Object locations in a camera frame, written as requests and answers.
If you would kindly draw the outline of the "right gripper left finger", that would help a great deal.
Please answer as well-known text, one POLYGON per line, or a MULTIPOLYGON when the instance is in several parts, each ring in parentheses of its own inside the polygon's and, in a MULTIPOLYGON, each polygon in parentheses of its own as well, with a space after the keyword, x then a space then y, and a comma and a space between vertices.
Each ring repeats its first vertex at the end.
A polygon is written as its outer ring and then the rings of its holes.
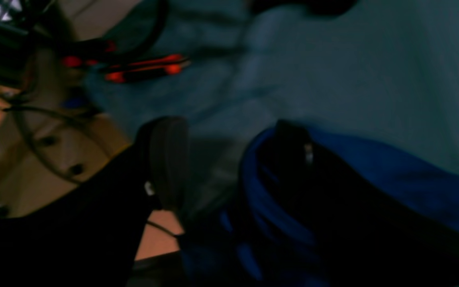
POLYGON ((151 213, 180 205, 188 131, 179 116, 152 120, 71 192, 0 219, 0 287, 124 287, 151 213))

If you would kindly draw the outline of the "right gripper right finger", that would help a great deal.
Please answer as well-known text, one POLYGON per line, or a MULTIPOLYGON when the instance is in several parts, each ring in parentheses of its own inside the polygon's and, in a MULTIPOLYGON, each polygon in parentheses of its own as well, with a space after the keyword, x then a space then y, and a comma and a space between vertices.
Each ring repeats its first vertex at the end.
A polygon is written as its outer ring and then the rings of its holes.
POLYGON ((332 287, 457 287, 459 232, 399 203, 307 129, 279 120, 275 196, 314 232, 332 287))

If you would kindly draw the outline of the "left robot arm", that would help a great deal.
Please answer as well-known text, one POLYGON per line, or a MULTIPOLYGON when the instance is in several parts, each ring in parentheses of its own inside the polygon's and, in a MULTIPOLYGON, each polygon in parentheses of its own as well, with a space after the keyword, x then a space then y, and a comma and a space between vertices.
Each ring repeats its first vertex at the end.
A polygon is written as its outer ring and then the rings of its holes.
POLYGON ((53 0, 0 0, 0 85, 18 90, 32 86, 35 27, 53 4, 53 0))

